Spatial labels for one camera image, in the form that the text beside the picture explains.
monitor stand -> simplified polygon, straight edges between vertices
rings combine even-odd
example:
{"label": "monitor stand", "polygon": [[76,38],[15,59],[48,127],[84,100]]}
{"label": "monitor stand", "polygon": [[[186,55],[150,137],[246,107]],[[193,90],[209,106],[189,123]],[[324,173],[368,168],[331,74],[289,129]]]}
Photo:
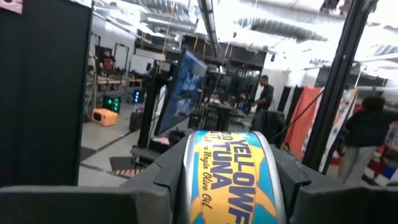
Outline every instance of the monitor stand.
{"label": "monitor stand", "polygon": [[153,81],[148,84],[139,139],[137,145],[133,146],[130,150],[130,153],[132,154],[131,162],[138,165],[149,165],[160,156],[160,153],[148,149],[150,125],[156,101],[156,87],[159,81],[158,74],[155,74],[155,71],[153,72],[152,77]]}

orange case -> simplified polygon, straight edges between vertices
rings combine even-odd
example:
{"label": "orange case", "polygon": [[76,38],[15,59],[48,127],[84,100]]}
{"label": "orange case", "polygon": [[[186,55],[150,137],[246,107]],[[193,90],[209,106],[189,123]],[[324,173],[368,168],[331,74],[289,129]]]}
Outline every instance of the orange case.
{"label": "orange case", "polygon": [[118,122],[118,114],[107,109],[94,109],[92,114],[93,121],[103,126],[114,126]]}

red banner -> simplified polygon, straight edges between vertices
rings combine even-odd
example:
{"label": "red banner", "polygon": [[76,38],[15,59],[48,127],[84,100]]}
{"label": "red banner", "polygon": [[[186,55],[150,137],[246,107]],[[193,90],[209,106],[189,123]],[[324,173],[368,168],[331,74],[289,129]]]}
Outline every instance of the red banner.
{"label": "red banner", "polygon": [[0,0],[0,8],[22,14],[24,0]]}
{"label": "red banner", "polygon": [[303,113],[306,107],[309,108],[304,112],[301,117],[296,120],[287,130],[285,137],[285,143],[287,143],[292,150],[292,153],[296,156],[298,160],[301,161],[303,158],[302,147],[304,145],[305,139],[307,138],[310,128],[312,128],[312,121],[314,119],[317,104],[310,103],[319,95],[321,88],[305,87],[301,97],[294,110],[292,120],[295,121],[298,116]]}

wall sign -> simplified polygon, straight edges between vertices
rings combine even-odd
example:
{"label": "wall sign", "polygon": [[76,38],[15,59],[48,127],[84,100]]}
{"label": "wall sign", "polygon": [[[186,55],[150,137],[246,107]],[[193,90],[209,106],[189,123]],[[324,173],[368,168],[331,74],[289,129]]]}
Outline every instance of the wall sign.
{"label": "wall sign", "polygon": [[22,14],[24,0],[0,0],[0,8]]}

yellowfin tuna label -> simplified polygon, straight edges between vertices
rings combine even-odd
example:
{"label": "yellowfin tuna label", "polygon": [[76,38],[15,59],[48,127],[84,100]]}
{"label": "yellowfin tuna label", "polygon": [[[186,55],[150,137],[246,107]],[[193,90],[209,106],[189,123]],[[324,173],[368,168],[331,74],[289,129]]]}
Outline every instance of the yellowfin tuna label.
{"label": "yellowfin tuna label", "polygon": [[190,223],[277,223],[267,159],[254,133],[197,132]]}

